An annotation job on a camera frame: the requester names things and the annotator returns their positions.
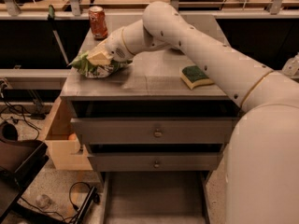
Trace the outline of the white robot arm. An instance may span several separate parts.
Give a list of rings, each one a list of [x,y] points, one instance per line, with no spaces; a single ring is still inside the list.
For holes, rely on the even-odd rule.
[[[94,64],[181,50],[243,111],[227,154],[226,224],[299,224],[299,83],[188,24],[165,2],[92,49]]]

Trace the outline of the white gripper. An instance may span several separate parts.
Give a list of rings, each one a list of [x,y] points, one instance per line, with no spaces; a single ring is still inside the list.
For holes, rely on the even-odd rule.
[[[109,65],[112,58],[117,62],[132,59],[134,55],[126,48],[123,31],[123,27],[113,31],[104,43],[98,44],[88,52],[87,60],[93,65]]]

